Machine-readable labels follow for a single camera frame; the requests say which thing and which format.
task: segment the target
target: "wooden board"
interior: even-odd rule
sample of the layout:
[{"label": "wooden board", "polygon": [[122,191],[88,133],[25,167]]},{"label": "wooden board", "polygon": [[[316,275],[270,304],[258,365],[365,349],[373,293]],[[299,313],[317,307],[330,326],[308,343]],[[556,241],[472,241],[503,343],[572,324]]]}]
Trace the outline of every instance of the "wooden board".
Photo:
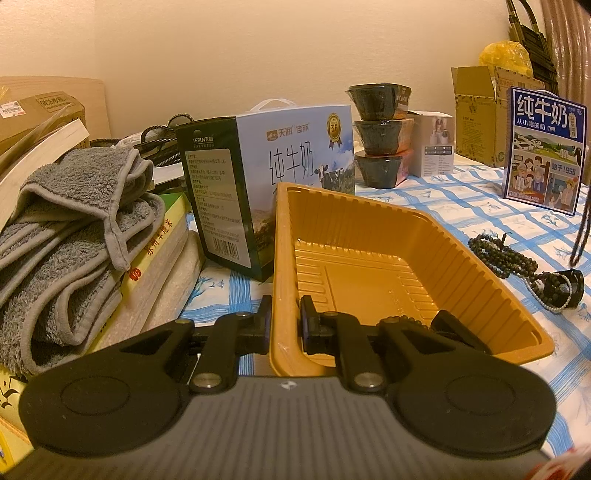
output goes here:
[{"label": "wooden board", "polygon": [[110,138],[109,119],[105,103],[105,86],[101,80],[75,77],[0,77],[0,87],[9,88],[8,100],[18,100],[48,92],[66,92],[85,108],[86,128],[90,139]]}]

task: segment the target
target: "blue milk box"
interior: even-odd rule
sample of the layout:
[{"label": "blue milk box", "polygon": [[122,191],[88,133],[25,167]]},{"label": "blue milk box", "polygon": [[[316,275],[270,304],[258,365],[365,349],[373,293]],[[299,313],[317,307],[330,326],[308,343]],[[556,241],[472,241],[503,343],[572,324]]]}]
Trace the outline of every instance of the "blue milk box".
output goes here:
[{"label": "blue milk box", "polygon": [[177,139],[206,256],[264,281],[273,273],[277,184],[355,194],[355,168],[349,105],[259,106],[180,125]]},{"label": "blue milk box", "polygon": [[574,216],[587,141],[587,107],[548,92],[508,90],[503,197]]}]

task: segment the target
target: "gray plastic base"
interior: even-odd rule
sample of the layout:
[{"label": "gray plastic base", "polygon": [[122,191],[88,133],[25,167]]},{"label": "gray plastic base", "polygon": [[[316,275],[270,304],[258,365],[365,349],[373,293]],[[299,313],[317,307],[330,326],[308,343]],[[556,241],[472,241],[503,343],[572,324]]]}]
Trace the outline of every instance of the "gray plastic base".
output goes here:
[{"label": "gray plastic base", "polygon": [[522,480],[539,451],[465,459],[425,445],[386,402],[346,391],[336,377],[240,377],[194,397],[180,420],[145,446],[81,459],[36,449],[7,480]]}]

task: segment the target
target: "table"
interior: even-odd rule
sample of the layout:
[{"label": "table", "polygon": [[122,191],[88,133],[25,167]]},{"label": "table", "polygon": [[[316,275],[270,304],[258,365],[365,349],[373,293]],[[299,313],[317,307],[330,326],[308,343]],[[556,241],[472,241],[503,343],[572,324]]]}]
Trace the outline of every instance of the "table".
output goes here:
[{"label": "table", "polygon": [[[535,259],[539,271],[566,270],[581,220],[535,206],[500,198],[502,170],[462,157],[454,173],[410,177],[396,189],[376,190],[358,184],[358,196],[404,205],[430,213],[463,243],[479,233],[502,236],[511,248]],[[582,212],[587,187],[583,186],[578,212]],[[503,280],[540,325],[553,338],[555,352],[525,365],[542,376],[553,389],[558,413],[544,444],[549,455],[560,455],[573,445],[591,439],[591,254],[585,252],[577,266],[586,279],[583,300],[576,309],[554,315],[544,310],[514,275]],[[197,281],[183,316],[198,324],[239,310],[254,311],[264,294],[272,294],[272,280],[260,283],[208,261]],[[241,360],[241,374],[268,373],[264,358]]]}]

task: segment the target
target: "folded towel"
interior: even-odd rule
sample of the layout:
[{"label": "folded towel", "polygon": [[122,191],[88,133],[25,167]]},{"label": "folded towel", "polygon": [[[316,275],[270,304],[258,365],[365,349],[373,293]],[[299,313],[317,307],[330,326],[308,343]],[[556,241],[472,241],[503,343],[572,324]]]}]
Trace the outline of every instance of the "folded towel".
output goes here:
[{"label": "folded towel", "polygon": [[101,219],[113,266],[126,271],[132,258],[127,239],[117,225],[117,211],[143,194],[153,170],[152,162],[143,160],[136,149],[72,150],[59,163],[41,167],[29,176],[21,188],[11,221],[19,217],[27,222],[63,220],[63,210],[47,202],[72,210],[72,218],[80,218],[82,213]]},{"label": "folded towel", "polygon": [[[143,197],[154,212],[154,220],[149,228],[134,235],[128,241],[129,253],[135,257],[157,232],[164,219],[164,203],[155,195]],[[112,268],[108,263],[79,282],[72,282],[60,292],[41,312],[35,332],[41,325],[49,332],[57,333],[51,340],[58,345],[79,345],[85,339],[96,319],[102,304],[112,290],[118,288],[123,272]],[[44,340],[45,336],[33,334],[33,338]]]},{"label": "folded towel", "polygon": [[[124,241],[126,255],[137,254],[163,220],[164,202],[151,194],[144,198],[115,213],[115,228],[109,224],[109,231],[119,232]],[[55,362],[79,355],[89,345],[89,332],[116,307],[116,299],[121,298],[117,292],[121,275],[114,271],[121,271],[114,265],[109,268],[112,249],[107,240],[107,224],[106,219],[92,222],[59,242],[0,309],[0,363],[16,374],[37,374]],[[64,312],[64,305],[68,305],[66,310],[70,309],[73,293],[86,287],[91,291],[86,290],[85,301],[77,302],[74,317]],[[33,337],[39,347],[38,355],[32,352]],[[61,351],[68,343],[78,343],[78,349],[69,347]]]},{"label": "folded towel", "polygon": [[88,225],[89,219],[77,222],[16,223],[0,235],[0,308],[15,289],[64,238]]}]

